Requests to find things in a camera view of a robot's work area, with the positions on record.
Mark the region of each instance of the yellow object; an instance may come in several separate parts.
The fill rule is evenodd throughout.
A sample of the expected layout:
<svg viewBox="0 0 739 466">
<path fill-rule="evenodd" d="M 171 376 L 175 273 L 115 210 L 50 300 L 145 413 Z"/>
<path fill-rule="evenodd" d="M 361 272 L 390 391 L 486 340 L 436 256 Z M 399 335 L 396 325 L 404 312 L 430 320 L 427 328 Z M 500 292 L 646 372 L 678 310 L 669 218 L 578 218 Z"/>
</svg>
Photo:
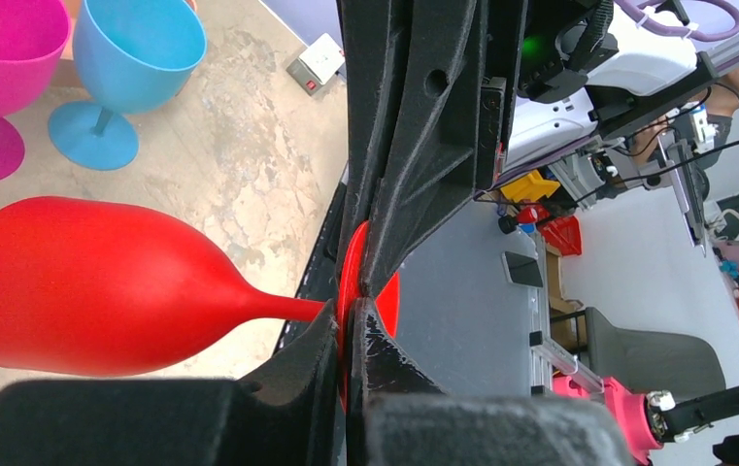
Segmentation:
<svg viewBox="0 0 739 466">
<path fill-rule="evenodd" d="M 518 180 L 500 188 L 504 197 L 513 202 L 537 202 L 540 198 L 551 196 L 560 187 L 560 183 L 544 180 L 541 172 L 533 170 Z"/>
</svg>

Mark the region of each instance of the chair backrest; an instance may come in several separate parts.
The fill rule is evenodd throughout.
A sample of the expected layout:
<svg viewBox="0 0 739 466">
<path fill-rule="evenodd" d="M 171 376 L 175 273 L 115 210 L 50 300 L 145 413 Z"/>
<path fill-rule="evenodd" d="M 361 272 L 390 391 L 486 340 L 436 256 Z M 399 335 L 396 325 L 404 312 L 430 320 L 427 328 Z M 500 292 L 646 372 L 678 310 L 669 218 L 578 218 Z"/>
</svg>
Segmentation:
<svg viewBox="0 0 739 466">
<path fill-rule="evenodd" d="M 669 390 L 676 401 L 726 389 L 715 350 L 690 335 L 619 329 L 587 308 L 589 367 L 635 393 Z"/>
</svg>

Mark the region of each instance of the purple cable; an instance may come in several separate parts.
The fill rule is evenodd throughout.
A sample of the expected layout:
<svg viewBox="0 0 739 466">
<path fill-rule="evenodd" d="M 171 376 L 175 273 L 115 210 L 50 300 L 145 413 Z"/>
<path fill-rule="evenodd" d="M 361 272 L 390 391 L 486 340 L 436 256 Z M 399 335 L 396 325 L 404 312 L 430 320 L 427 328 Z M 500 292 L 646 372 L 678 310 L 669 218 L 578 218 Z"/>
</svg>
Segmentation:
<svg viewBox="0 0 739 466">
<path fill-rule="evenodd" d="M 641 10 L 645 7 L 651 7 L 654 5 L 660 5 L 663 3 L 663 0 L 647 0 L 643 4 L 635 5 L 632 3 L 633 0 L 615 0 L 615 3 L 621 7 L 624 13 L 626 13 L 629 17 L 632 18 L 635 22 L 643 22 L 643 27 L 647 29 L 650 32 L 653 32 L 659 36 L 677 36 L 677 37 L 683 37 L 689 34 L 689 36 L 700 42 L 718 42 L 725 39 L 729 39 L 730 37 L 733 37 L 734 35 L 739 33 L 739 10 L 732 6 L 731 4 L 727 3 L 725 0 L 695 0 L 698 2 L 708 3 L 710 5 L 715 5 L 716 7 L 724 10 L 727 12 L 732 19 L 735 20 L 735 25 L 732 26 L 732 29 L 729 29 L 726 32 L 719 32 L 716 34 L 706 34 L 701 31 L 692 31 L 688 27 L 681 26 L 665 26 L 656 20 L 649 18 L 646 16 L 646 14 Z"/>
</svg>

